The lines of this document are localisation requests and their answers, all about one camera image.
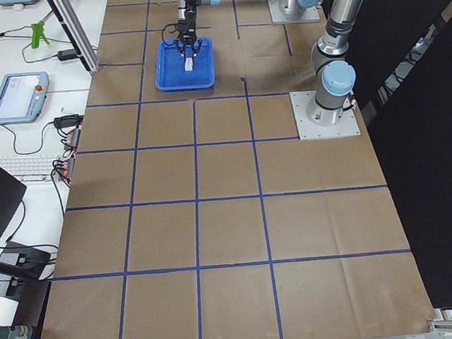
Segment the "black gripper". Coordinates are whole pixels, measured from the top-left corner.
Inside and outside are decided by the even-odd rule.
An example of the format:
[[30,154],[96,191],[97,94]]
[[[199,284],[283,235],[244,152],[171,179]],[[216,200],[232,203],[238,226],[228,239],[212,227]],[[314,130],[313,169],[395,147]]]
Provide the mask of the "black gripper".
[[175,26],[179,34],[174,44],[183,57],[196,57],[202,48],[202,39],[196,35],[196,7],[195,4],[187,4],[179,10],[180,18]]

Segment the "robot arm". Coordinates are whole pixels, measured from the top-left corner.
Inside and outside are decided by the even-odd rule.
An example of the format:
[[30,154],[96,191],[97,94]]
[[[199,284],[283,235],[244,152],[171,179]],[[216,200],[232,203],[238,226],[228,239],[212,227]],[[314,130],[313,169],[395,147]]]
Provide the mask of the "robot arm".
[[356,72],[344,61],[344,55],[362,1],[334,0],[325,32],[312,48],[318,86],[314,100],[306,107],[306,116],[321,127],[332,127],[340,121],[343,103],[356,82]]
[[201,0],[178,0],[179,18],[174,26],[174,31],[178,32],[174,40],[174,46],[183,59],[196,57],[202,48],[202,39],[196,36],[197,6]]

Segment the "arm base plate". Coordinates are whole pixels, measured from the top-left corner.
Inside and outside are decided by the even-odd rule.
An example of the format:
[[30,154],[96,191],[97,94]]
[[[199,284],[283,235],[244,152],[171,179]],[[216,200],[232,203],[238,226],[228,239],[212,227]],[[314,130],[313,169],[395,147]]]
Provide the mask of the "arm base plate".
[[289,94],[300,140],[341,139],[361,134],[354,105],[348,98],[341,108],[330,111],[316,103],[315,94],[314,90]]
[[319,22],[316,5],[320,0],[267,0],[274,25]]

